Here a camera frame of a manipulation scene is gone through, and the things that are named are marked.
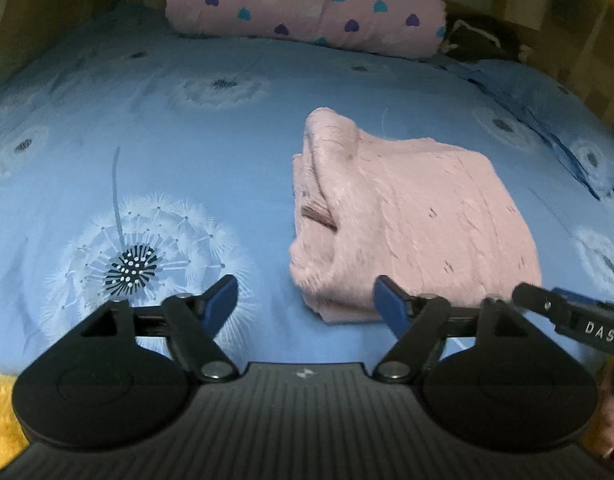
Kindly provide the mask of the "person's right hand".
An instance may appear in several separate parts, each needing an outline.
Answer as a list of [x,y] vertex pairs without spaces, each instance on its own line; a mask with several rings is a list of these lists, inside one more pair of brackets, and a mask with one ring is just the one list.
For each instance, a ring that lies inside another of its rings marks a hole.
[[586,450],[602,460],[614,453],[614,358],[609,358],[597,374],[599,399],[594,417],[583,438]]

